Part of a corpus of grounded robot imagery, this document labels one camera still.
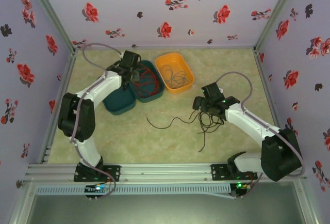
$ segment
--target black wire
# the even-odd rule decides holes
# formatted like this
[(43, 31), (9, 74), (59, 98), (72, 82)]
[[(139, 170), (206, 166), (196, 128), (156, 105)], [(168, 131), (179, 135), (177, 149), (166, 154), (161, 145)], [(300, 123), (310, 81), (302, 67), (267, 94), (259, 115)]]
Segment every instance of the black wire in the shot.
[(166, 84), (170, 85), (172, 89), (180, 88), (184, 86), (186, 82), (189, 82), (189, 80), (186, 78), (186, 73), (184, 71), (173, 73), (173, 69), (170, 65), (164, 65), (161, 68), (160, 72), (162, 72), (165, 67), (168, 67), (165, 71), (170, 71), (171, 76), (169, 77), (169, 79), (164, 78), (164, 81)]
[[(190, 117), (189, 119), (192, 117), (192, 115), (195, 113), (195, 110), (190, 114)], [(207, 115), (208, 118), (209, 118), (209, 124), (205, 124), (202, 120), (202, 116), (203, 115)], [(198, 132), (198, 134), (204, 134), (204, 144), (203, 144), (203, 147), (198, 151), (198, 153), (200, 153), (204, 148), (205, 148), (205, 144), (206, 144), (206, 133), (213, 133), (215, 132), (221, 125), (224, 125), (224, 120), (220, 117), (217, 117), (217, 121), (214, 121), (213, 119), (213, 115), (209, 114), (209, 113), (205, 113), (205, 112), (199, 112), (197, 113), (197, 115), (194, 117), (194, 119), (191, 121), (191, 122), (187, 122), (187, 121), (184, 121), (182, 120), (180, 117), (175, 117), (172, 119), (170, 125), (168, 125), (167, 127), (157, 127), (157, 126), (154, 126), (148, 119), (148, 117), (146, 118), (146, 120), (148, 121), (148, 123), (152, 126), (152, 127), (155, 127), (156, 129), (159, 129), (159, 130), (164, 130), (164, 129), (168, 129), (173, 121), (175, 119), (179, 119), (181, 122), (183, 123), (186, 123), (186, 124), (190, 124), (190, 123), (193, 123), (196, 118), (198, 117), (198, 120), (200, 122), (200, 125), (201, 125), (201, 129), (202, 129), (202, 132)], [(214, 130), (212, 131), (208, 131), (209, 129), (213, 128), (213, 127), (216, 127)]]

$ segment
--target orange plastic tray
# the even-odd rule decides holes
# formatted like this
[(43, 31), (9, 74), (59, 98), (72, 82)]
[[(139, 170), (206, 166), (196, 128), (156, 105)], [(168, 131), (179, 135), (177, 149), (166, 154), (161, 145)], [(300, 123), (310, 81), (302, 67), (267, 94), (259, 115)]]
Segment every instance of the orange plastic tray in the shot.
[(170, 93), (188, 90), (195, 80), (190, 68), (179, 53), (169, 53), (158, 57), (155, 66)]

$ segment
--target robotic arm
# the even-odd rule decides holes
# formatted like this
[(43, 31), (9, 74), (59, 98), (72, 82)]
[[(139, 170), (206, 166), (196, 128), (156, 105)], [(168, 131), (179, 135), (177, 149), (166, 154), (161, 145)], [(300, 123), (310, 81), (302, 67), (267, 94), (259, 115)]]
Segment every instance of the robotic arm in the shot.
[[(130, 81), (139, 80), (139, 73), (136, 69), (140, 58), (140, 55), (136, 53), (125, 51), (121, 60), (107, 68), (107, 75), (104, 73), (93, 84), (76, 94), (68, 92), (63, 96), (58, 128), (63, 131), (64, 135), (71, 138), (76, 113), (79, 112), (77, 132), (74, 137), (77, 141), (78, 152), (82, 156), (78, 166), (83, 168), (84, 174), (89, 178), (97, 179), (100, 173), (87, 166), (85, 161), (93, 167), (103, 170), (103, 159), (95, 147), (92, 136), (95, 130), (94, 110), (110, 93), (121, 86), (125, 90)], [(80, 98), (84, 99), (80, 109), (77, 109)]]
[(193, 109), (210, 113), (241, 128), (261, 147), (261, 153), (240, 152), (230, 157), (227, 169), (236, 178), (238, 172), (265, 173), (271, 180), (278, 181), (302, 166), (301, 161), (283, 137), (301, 156), (294, 132), (272, 126), (250, 111), (233, 96), (225, 98), (217, 83), (202, 87), (204, 97), (196, 97)]

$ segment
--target black mounting plate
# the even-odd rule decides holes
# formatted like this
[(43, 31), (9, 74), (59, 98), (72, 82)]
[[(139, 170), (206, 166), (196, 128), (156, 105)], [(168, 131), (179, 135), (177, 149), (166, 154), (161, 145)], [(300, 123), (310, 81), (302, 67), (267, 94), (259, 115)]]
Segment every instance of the black mounting plate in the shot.
[[(103, 171), (113, 176), (116, 182), (119, 181), (120, 166), (104, 165)], [(84, 166), (81, 163), (79, 163), (76, 167), (73, 181), (74, 182), (107, 182), (108, 177), (104, 174), (101, 174), (99, 178), (91, 178), (90, 175), (86, 174)]]
[(211, 175), (213, 181), (224, 181), (224, 180), (251, 180), (250, 174), (253, 180), (258, 179), (258, 175), (254, 172), (238, 172), (237, 176), (231, 175), (227, 168), (227, 164), (212, 164), (211, 165)]

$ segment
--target floral wallpaper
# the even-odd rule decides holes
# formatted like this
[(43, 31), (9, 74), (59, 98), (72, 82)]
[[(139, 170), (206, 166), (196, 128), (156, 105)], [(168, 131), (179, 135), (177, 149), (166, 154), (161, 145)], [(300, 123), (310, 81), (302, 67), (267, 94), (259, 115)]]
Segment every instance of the floral wallpaper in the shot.
[[(115, 47), (254, 46), (278, 0), (49, 1), (80, 49), (80, 41)], [(283, 22), (279, 39), (285, 29)]]
[(37, 161), (70, 55), (38, 0), (0, 0), (0, 223)]
[(330, 212), (328, 0), (289, 0), (260, 48), (282, 122), (298, 139), (323, 222)]

